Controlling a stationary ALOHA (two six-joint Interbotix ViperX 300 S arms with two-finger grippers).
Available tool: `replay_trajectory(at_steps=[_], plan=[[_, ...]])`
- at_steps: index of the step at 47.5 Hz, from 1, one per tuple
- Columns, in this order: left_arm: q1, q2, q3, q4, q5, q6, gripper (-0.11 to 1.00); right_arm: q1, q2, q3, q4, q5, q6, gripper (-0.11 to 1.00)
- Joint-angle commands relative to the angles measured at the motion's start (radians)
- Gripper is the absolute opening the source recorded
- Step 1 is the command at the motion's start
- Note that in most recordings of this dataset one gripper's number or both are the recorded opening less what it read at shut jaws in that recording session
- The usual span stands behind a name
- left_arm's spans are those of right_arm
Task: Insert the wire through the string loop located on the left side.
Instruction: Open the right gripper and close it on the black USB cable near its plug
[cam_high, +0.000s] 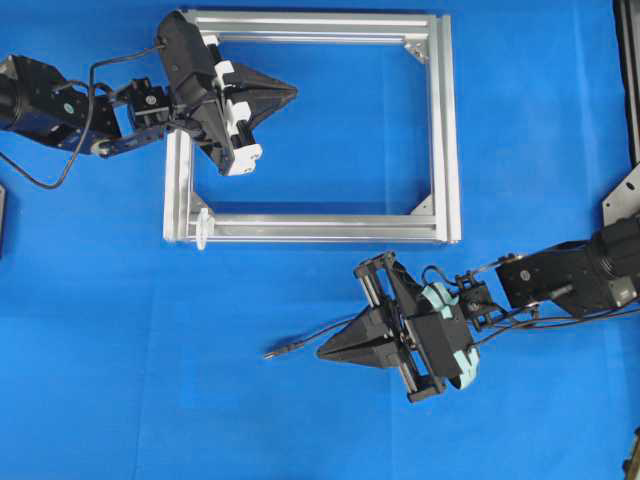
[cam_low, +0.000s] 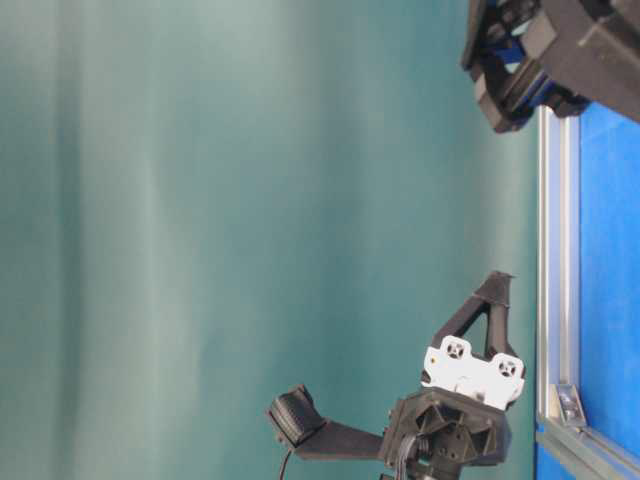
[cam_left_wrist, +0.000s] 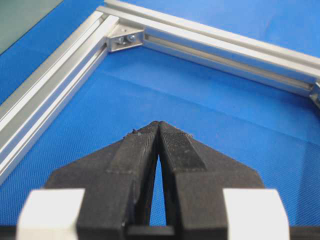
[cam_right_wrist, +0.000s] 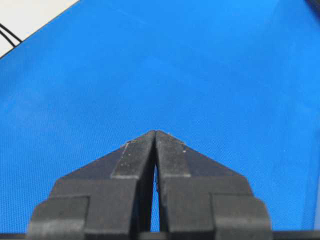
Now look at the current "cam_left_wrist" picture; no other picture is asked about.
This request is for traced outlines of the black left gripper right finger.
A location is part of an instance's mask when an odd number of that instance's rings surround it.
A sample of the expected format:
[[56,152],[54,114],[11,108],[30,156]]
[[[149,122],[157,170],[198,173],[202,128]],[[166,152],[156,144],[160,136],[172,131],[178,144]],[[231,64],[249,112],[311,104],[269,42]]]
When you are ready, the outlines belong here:
[[259,174],[164,121],[158,142],[167,224],[180,240],[226,240],[223,189],[263,189]]

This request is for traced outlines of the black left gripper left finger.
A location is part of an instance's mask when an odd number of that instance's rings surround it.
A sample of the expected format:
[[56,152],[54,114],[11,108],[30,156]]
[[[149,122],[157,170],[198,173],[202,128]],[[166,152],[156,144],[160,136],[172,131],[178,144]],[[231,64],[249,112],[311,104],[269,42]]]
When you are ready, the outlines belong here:
[[46,189],[85,190],[79,233],[124,233],[129,224],[147,225],[158,160],[159,122],[52,172]]

